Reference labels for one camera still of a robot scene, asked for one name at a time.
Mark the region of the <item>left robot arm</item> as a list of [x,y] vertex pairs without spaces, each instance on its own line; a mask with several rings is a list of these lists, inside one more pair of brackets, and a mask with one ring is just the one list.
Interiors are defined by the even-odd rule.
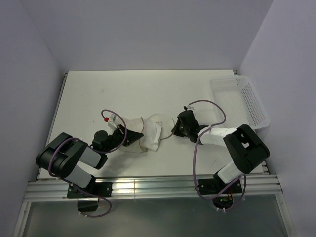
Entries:
[[62,132],[36,157],[36,165],[70,183],[68,198],[109,198],[111,182],[97,182],[96,178],[78,166],[82,162],[94,169],[101,169],[108,160],[107,154],[119,147],[128,147],[143,138],[144,134],[131,131],[119,124],[109,135],[104,130],[94,134],[92,144]]

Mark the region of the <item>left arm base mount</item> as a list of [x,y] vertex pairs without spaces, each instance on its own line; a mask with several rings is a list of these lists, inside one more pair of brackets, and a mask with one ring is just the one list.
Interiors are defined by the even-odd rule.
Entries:
[[77,200],[77,209],[79,212],[86,213],[88,215],[95,214],[99,215],[99,211],[103,208],[107,208],[109,205],[106,204],[104,199],[108,199],[112,195],[112,182],[97,182],[95,186],[88,191],[84,188],[84,192],[80,192],[73,185],[69,185],[67,191],[67,199]]

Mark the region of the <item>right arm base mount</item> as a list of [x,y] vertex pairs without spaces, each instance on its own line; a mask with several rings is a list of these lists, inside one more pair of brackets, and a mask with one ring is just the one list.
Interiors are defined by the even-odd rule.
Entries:
[[226,196],[219,196],[212,200],[214,206],[221,210],[232,208],[234,204],[233,194],[242,194],[243,196],[244,188],[245,186],[241,187],[239,178],[227,184],[220,178],[198,179],[197,185],[201,195],[216,195],[224,189],[222,194]]

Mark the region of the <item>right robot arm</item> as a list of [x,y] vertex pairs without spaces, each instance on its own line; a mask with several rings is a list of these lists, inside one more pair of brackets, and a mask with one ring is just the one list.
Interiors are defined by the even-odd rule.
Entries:
[[[226,191],[232,190],[241,177],[246,182],[246,174],[270,156],[270,150],[247,124],[237,128],[218,128],[226,121],[214,125],[200,125],[192,110],[181,112],[172,129],[172,134],[187,137],[195,144],[193,151],[193,181],[197,194],[204,200],[213,200]],[[227,148],[232,161],[217,171],[211,179],[197,179],[196,162],[198,147],[205,144]]]

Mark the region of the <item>white bra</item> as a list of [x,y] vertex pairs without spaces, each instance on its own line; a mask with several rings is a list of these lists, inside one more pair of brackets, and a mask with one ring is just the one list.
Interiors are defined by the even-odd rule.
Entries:
[[135,119],[123,119],[127,125],[127,129],[143,133],[144,136],[128,147],[121,146],[119,148],[120,151],[142,153],[147,152],[148,150],[156,151],[158,149],[162,131],[161,125],[150,122],[148,119],[144,119],[142,117]]

